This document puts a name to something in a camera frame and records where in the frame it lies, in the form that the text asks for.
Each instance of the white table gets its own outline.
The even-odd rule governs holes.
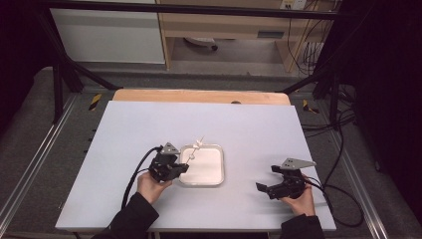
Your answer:
[[[204,137],[224,151],[225,180],[197,188],[177,179],[153,205],[150,231],[277,231],[291,209],[256,189],[282,176],[271,171],[287,157],[312,160],[294,107],[198,103],[109,102],[59,217],[59,229],[100,231],[119,212],[127,183],[148,150],[170,141],[180,148]],[[149,166],[153,155],[142,168]],[[317,178],[314,167],[302,172]],[[323,230],[335,225],[314,189]]]

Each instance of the white tray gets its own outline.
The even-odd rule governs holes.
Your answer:
[[[194,150],[193,145],[185,145],[180,149],[179,160],[186,163]],[[224,180],[223,150],[216,144],[203,144],[190,159],[189,169],[179,176],[179,180],[191,186],[213,186]]]

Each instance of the black sleeve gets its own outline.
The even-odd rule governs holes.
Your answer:
[[[138,239],[157,218],[158,213],[151,204],[136,192],[127,206],[114,217],[110,226],[93,239]]]
[[[317,216],[297,216],[282,224],[281,239],[323,239]]]

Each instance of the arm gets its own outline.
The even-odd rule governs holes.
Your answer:
[[[316,216],[312,187],[307,184],[304,193],[297,199],[283,197],[283,202],[291,206],[295,218],[282,224],[281,239],[320,239],[324,238]]]
[[[108,228],[93,239],[141,238],[158,218],[158,213],[151,204],[170,185],[171,181],[156,182],[149,172],[141,175],[137,179],[137,192],[130,198],[126,207],[114,217]]]

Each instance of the human hand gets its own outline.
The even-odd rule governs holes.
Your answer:
[[[150,204],[154,203],[161,192],[170,186],[172,181],[157,182],[149,172],[137,178],[137,192],[140,193]]]
[[[291,208],[295,216],[305,214],[306,216],[315,216],[316,209],[314,206],[313,190],[310,184],[305,185],[305,190],[302,195],[296,199],[290,197],[279,198],[283,202],[287,203]]]

